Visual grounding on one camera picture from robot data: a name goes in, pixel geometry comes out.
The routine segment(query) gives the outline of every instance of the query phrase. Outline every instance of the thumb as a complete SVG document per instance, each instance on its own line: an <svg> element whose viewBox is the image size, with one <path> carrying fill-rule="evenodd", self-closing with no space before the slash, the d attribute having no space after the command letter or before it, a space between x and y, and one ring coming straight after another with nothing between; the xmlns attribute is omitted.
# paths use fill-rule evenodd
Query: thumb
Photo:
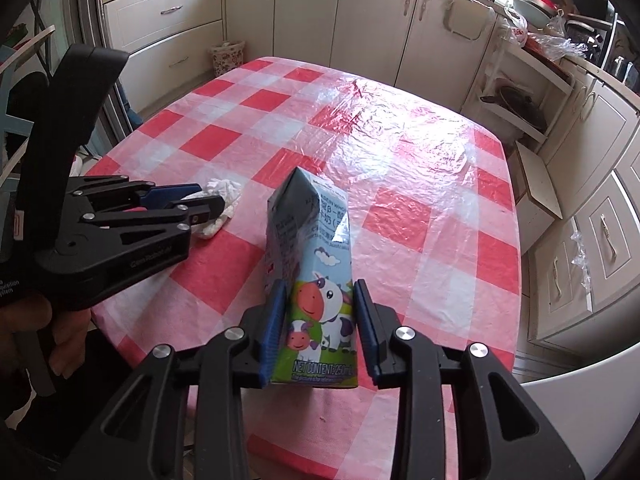
<svg viewBox="0 0 640 480"><path fill-rule="evenodd" d="M33 294L0 307L0 330L27 332L46 327L51 321L51 304L40 294Z"/></svg>

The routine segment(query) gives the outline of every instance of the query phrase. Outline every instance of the red cloth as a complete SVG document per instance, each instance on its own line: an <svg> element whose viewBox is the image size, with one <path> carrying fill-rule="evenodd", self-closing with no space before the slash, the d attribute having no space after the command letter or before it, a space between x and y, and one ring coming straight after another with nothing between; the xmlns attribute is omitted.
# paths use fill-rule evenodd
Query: red cloth
<svg viewBox="0 0 640 480"><path fill-rule="evenodd" d="M295 166L349 193L353 277L366 279L374 301L438 344L483 341L511 368L520 250L500 142L401 90L274 57L171 104L93 168L159 185L212 177L244 184L234 218L211 240L194 240L187 261L94 308L130 363L158 343L203 344L263 302L266 202ZM377 391L359 359L354 390L247 391L249 451L279 468L279 478L282 466L295 478L388 478L398 393ZM451 477L448 391L445 409Z"/></svg>

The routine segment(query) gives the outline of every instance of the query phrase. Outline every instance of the human hand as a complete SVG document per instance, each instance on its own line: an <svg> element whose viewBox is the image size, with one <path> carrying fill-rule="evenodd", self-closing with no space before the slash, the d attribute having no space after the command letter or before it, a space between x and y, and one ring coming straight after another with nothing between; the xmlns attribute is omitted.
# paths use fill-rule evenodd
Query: human hand
<svg viewBox="0 0 640 480"><path fill-rule="evenodd" d="M0 374L10 375L20 365L13 332L39 330L50 321L51 305L39 294L0 307Z"/></svg>
<svg viewBox="0 0 640 480"><path fill-rule="evenodd" d="M84 343L90 321L89 310L56 315L51 325L56 347L49 357L49 366L57 376L68 379L84 363Z"/></svg>

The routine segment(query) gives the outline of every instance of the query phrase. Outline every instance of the white bowl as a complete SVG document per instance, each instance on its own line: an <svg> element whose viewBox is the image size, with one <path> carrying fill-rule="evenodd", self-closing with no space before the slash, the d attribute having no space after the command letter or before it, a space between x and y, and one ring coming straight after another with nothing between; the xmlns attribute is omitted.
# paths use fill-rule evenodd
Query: white bowl
<svg viewBox="0 0 640 480"><path fill-rule="evenodd" d="M513 0L513 8L523 15L527 23L533 25L535 28L545 28L549 24L550 18L542 10L529 2Z"/></svg>

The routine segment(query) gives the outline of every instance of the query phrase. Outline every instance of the table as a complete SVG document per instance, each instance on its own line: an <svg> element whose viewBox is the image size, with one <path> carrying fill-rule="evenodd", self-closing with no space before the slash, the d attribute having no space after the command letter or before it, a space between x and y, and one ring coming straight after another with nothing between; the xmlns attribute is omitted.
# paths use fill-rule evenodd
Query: table
<svg viewBox="0 0 640 480"><path fill-rule="evenodd" d="M203 344L263 301L266 202L295 166L349 193L353 276L366 279L374 301L438 344L461 349L481 340L511 369L520 250L500 142L401 90L275 57L174 102L93 168L159 185L244 185L236 216L211 240L194 240L187 261L94 308L130 364L161 342ZM245 392L255 463L280 469L280 478L283 469L293 478L388 478L398 392L373 387L361 352L358 366L354 390ZM445 410L451 476L450 392Z"/></svg>

